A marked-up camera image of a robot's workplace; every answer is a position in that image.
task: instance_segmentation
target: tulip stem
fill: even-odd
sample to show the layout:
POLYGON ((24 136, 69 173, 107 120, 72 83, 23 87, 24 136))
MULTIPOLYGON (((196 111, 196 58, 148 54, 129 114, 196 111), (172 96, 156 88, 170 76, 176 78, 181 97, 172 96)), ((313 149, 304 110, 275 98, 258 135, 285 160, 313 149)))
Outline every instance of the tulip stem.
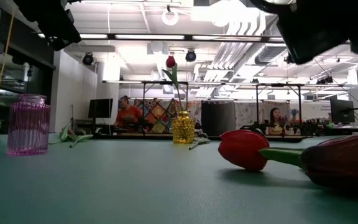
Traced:
POLYGON ((300 155, 302 149, 288 149, 288 148, 266 148, 261 149, 259 152, 266 159, 282 162, 285 164, 291 164, 302 169, 305 169, 305 166, 300 160, 300 155))

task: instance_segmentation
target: colorful quilt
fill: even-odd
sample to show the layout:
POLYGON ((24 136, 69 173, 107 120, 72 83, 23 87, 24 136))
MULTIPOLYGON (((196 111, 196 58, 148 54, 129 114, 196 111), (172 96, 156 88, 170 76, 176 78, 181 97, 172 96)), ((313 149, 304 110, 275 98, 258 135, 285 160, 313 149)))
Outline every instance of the colorful quilt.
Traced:
MULTIPOLYGON (((177 117, 177 111, 180 110, 178 100, 145 100, 144 106, 142 100, 129 100, 131 105, 138 107, 141 113, 144 111, 144 118, 151 124, 148 130, 150 133, 171 133, 172 119, 177 117)), ((185 110, 186 103, 182 101, 182 108, 185 110)), ((190 117, 201 121, 201 102, 188 101, 187 110, 190 117)))

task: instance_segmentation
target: person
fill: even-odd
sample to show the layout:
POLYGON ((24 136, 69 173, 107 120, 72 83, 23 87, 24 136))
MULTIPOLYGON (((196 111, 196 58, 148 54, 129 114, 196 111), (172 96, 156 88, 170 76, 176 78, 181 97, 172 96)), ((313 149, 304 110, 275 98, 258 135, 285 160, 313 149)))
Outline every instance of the person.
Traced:
POLYGON ((270 127, 268 128, 269 135, 281 135, 283 127, 280 124, 281 111, 278 108, 270 110, 270 127))
POLYGON ((125 127, 127 123, 136 123, 142 117, 140 110, 129 104, 128 96, 119 99, 119 111, 116 122, 113 124, 118 127, 125 127))

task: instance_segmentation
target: pink glass vase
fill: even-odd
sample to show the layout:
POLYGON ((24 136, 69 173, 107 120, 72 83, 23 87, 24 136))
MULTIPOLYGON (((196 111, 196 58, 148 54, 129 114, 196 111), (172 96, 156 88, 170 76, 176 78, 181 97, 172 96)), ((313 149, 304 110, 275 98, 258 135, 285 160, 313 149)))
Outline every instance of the pink glass vase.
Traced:
POLYGON ((11 106, 7 154, 29 156, 48 150, 50 106, 46 96, 22 94, 11 106))

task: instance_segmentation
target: dark red object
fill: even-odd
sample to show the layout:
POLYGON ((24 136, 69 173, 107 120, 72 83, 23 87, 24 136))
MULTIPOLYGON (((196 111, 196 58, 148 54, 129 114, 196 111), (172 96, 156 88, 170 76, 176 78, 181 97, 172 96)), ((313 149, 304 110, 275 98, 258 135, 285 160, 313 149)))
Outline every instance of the dark red object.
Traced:
POLYGON ((266 166, 267 159, 259 150, 269 147, 269 142, 260 134, 235 130, 222 134, 221 138, 218 151, 225 160, 250 171, 259 171, 266 166))
POLYGON ((358 135, 309 147, 300 159, 313 183, 358 193, 358 135))
POLYGON ((168 56, 168 59, 165 63, 167 64, 168 68, 173 68, 177 64, 177 62, 175 61, 172 55, 168 56))

